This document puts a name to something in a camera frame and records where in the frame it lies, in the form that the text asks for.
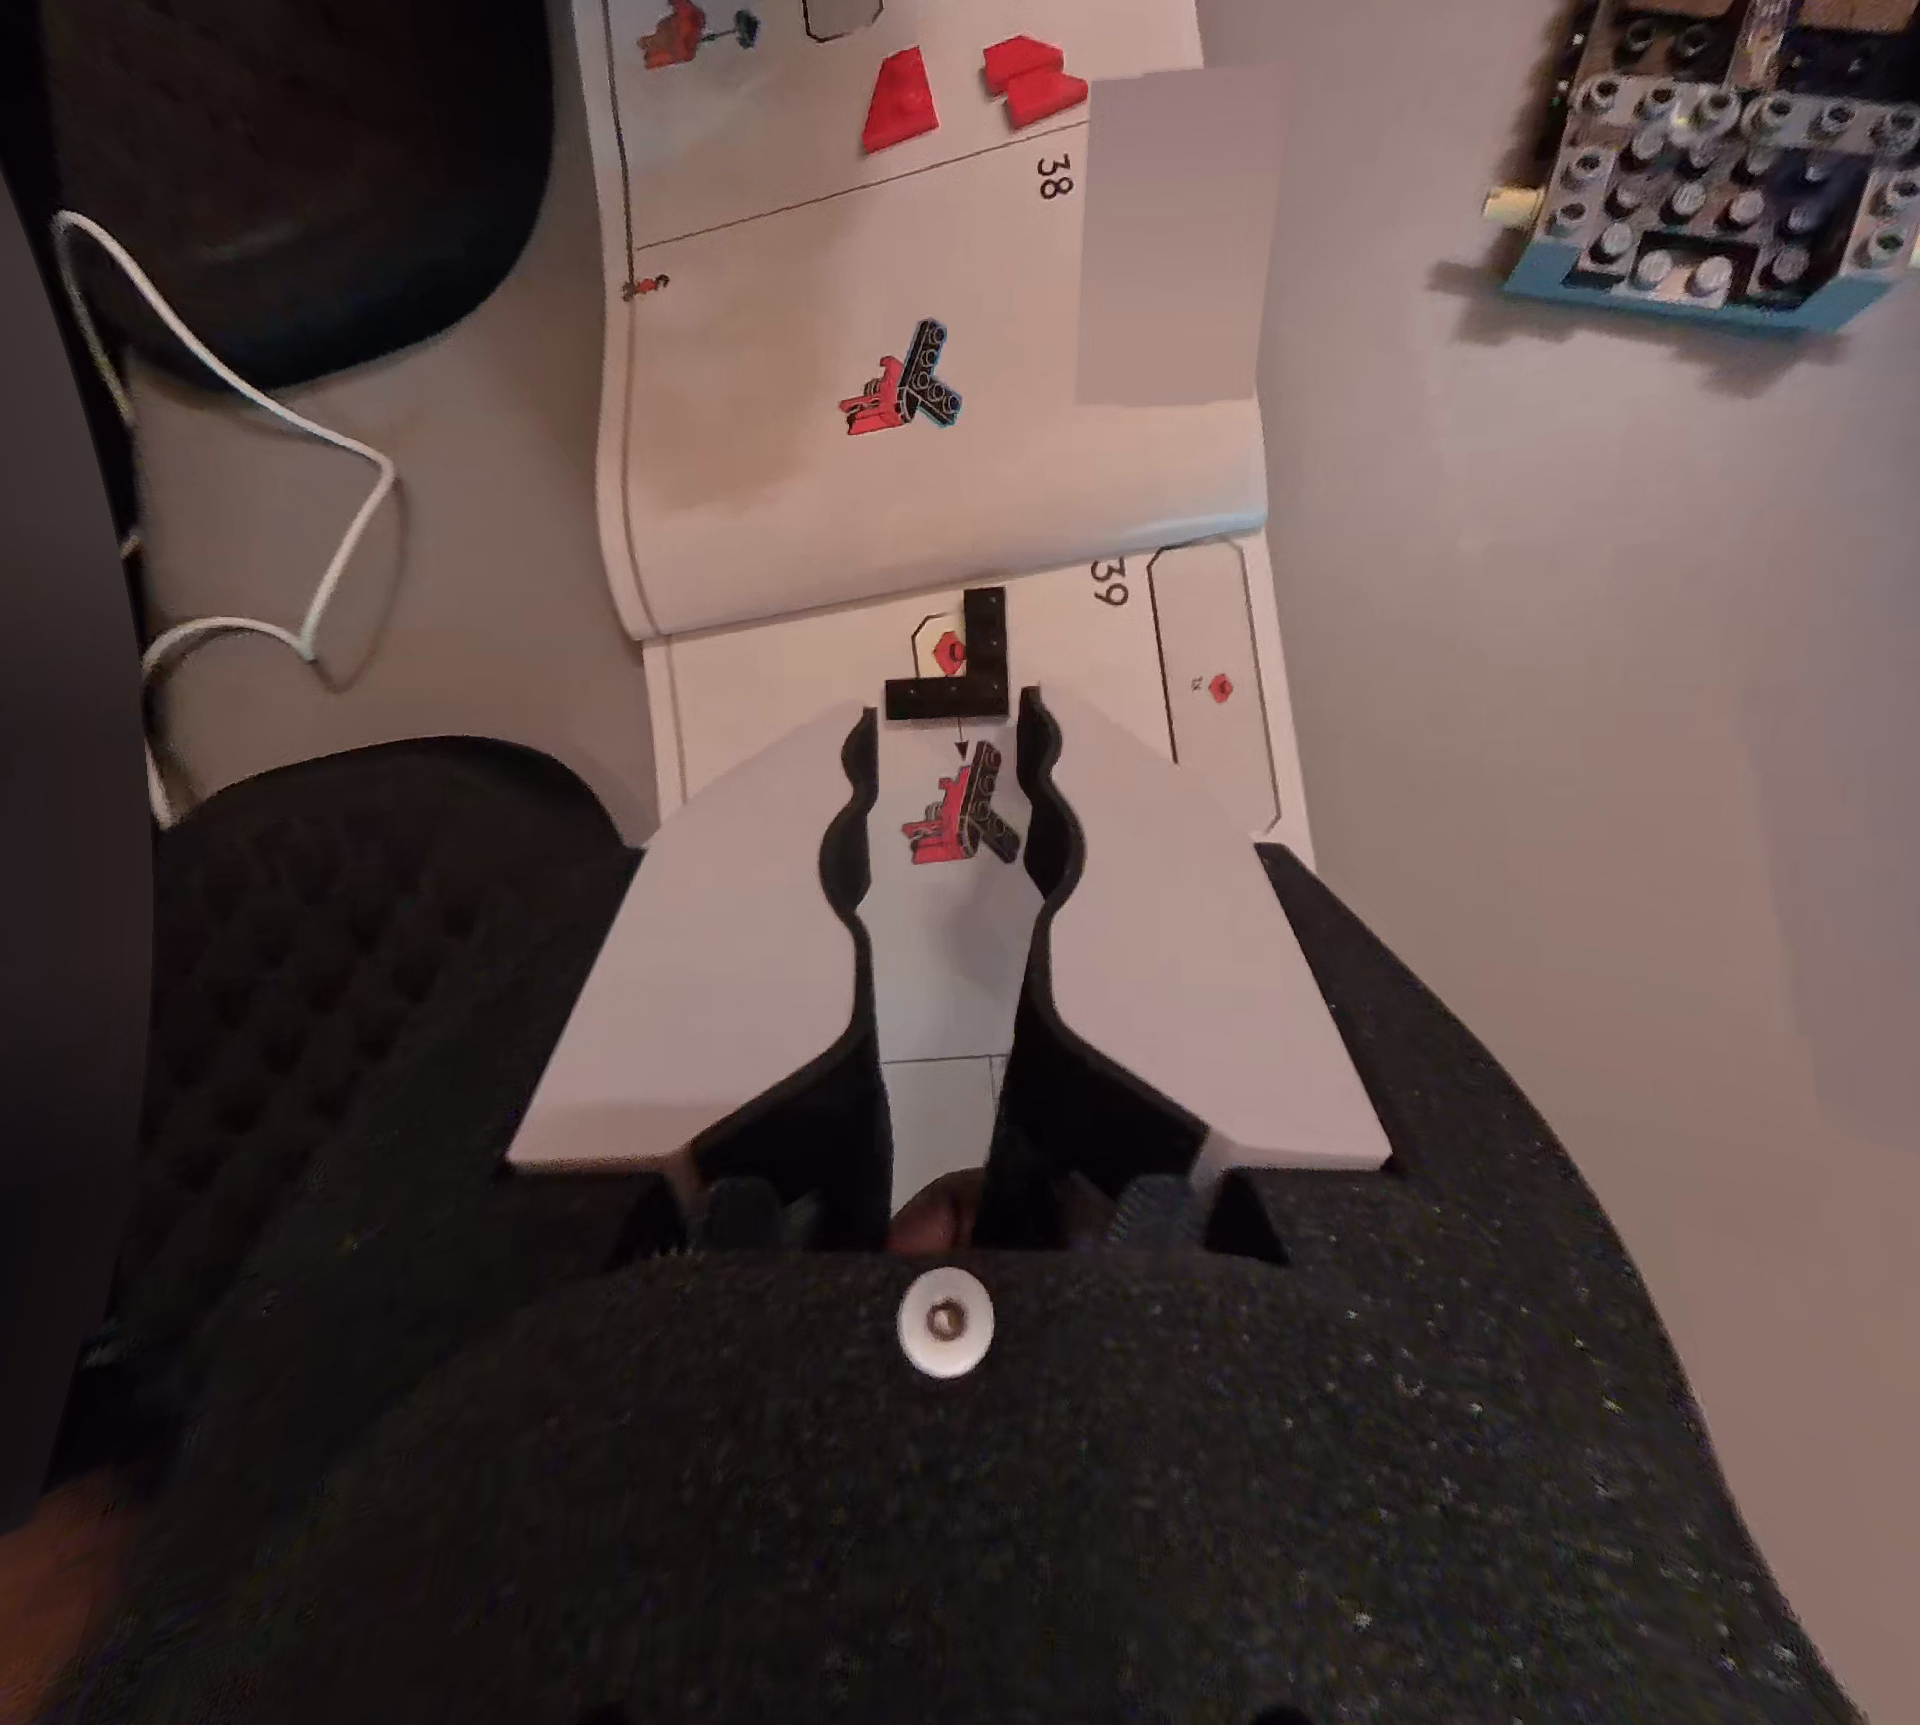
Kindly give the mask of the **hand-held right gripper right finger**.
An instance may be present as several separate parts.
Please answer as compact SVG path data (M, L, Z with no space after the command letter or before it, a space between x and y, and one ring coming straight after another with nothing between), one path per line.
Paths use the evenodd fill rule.
M1041 897L981 1208L1078 1183L1374 1173L1389 1133L1253 834L1063 687L1020 693L1022 868Z

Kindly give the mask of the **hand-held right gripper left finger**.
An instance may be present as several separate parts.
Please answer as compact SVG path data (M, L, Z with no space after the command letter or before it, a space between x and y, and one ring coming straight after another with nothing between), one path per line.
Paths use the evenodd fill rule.
M508 1144L516 1170L658 1170L882 1225L895 1181L859 909L878 714L831 705L670 815Z

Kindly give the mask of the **black L-shaped lego plate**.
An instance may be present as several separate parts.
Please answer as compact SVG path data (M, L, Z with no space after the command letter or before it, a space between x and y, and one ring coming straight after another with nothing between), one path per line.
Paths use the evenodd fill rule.
M958 607L922 615L910 659L910 674L882 683L888 721L1005 721L1013 694L1006 587L968 587Z

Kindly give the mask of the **lego instruction booklet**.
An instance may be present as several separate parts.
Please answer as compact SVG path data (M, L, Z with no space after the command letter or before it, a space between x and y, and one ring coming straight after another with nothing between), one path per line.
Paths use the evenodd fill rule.
M885 706L922 615L1006 587L1063 683L1254 841L1311 848L1253 396L1078 396L1086 105L1015 130L985 47L1091 88L1203 64L1195 0L569 0L607 290L597 526L661 811L821 709ZM939 130L866 156L922 46Z

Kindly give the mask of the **red lego wedge piece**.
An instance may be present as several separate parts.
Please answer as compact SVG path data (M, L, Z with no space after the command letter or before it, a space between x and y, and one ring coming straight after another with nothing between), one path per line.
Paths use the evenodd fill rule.
M941 128L932 79L922 46L906 46L881 60L860 147L877 156Z

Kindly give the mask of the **red lego slope piece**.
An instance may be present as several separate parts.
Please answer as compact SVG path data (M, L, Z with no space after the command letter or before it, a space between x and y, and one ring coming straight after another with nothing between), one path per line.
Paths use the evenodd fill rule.
M1063 46L1016 32L988 43L981 55L988 95L1002 101L1015 130L1034 128L1091 101L1093 85L1066 68Z

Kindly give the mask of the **partly built lego car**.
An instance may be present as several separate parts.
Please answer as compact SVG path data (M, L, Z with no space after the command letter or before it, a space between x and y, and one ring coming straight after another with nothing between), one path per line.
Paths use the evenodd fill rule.
M1789 336L1917 275L1918 0L1574 0L1505 290Z

